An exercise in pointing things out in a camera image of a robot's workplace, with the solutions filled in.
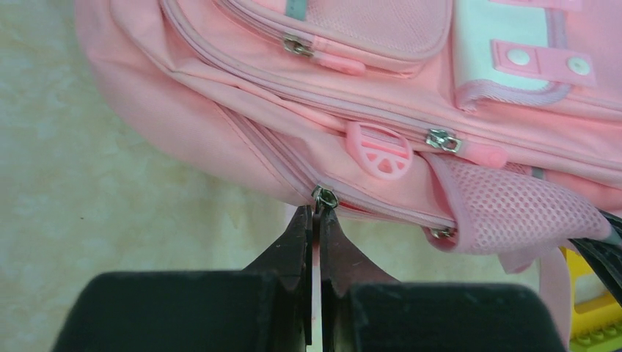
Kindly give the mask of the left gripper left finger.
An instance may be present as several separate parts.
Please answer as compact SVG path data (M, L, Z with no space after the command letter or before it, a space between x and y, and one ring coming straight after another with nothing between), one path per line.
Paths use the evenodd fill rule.
M244 272L261 278L257 305L261 346L312 342L312 208L298 207L284 232Z

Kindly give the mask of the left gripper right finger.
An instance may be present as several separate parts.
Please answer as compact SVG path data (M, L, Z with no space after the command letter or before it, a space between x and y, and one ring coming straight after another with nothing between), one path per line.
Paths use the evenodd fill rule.
M321 332L323 351L361 351L357 330L366 322L355 309L352 289L399 280L365 255L343 232L334 210L319 212Z

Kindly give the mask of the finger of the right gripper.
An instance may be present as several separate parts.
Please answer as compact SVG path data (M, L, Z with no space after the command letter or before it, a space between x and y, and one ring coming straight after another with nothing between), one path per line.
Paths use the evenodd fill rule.
M621 218L603 210L601 214L610 223L611 232L606 240L577 238L571 239L570 243L621 304Z

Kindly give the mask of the pink student backpack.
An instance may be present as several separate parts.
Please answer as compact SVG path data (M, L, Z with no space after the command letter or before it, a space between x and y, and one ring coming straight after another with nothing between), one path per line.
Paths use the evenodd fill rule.
M106 102L165 153L291 205L539 260L621 218L619 1L76 1Z

